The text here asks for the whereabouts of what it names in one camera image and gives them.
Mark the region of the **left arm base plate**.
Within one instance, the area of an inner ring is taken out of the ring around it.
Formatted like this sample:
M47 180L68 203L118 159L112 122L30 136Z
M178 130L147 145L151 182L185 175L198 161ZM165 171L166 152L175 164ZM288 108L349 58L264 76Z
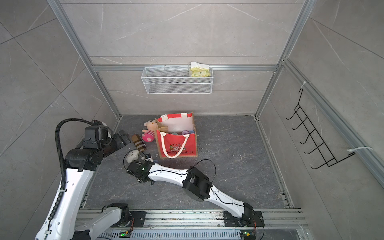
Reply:
M122 213L121 220L117 223L120 228L142 228L146 220L147 212L136 211L129 213Z

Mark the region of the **red canvas jute bag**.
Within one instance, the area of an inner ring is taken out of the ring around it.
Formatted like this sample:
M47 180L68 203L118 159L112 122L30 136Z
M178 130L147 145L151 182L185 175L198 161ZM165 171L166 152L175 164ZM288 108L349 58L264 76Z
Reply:
M161 124L155 133L160 158L176 159L198 156L197 131L193 113L162 115L156 120ZM194 130L195 134L182 135L182 131L190 130Z

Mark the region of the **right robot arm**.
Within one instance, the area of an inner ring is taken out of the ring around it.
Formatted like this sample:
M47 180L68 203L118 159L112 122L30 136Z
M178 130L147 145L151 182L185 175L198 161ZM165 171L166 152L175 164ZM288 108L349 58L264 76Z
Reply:
M150 155L131 150L123 160L126 172L138 182L166 182L181 187L185 193L198 202L209 202L224 209L225 226L264 228L264 217L260 211L245 202L236 200L220 191L196 165L189 169L173 169L155 162Z

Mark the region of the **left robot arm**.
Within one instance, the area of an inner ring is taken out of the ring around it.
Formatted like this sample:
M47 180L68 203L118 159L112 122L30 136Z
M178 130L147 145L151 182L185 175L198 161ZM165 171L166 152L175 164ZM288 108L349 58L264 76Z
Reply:
M61 127L69 122L81 122L88 126L85 128L82 143L64 155L60 133ZM124 131L113 133L108 126L97 120L89 122L69 118L58 123L55 143L61 169L61 183L50 212L36 234L37 240L95 240L113 225L125 227L133 223L128 204L112 203L83 226L75 227L78 212L98 166L104 158L130 142Z

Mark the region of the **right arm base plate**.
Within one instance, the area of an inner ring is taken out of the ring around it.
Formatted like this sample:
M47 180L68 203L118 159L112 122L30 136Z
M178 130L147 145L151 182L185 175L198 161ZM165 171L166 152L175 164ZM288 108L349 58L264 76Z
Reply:
M228 211L224 211L226 227L264 227L264 217L261 211L247 212L244 216L236 218Z

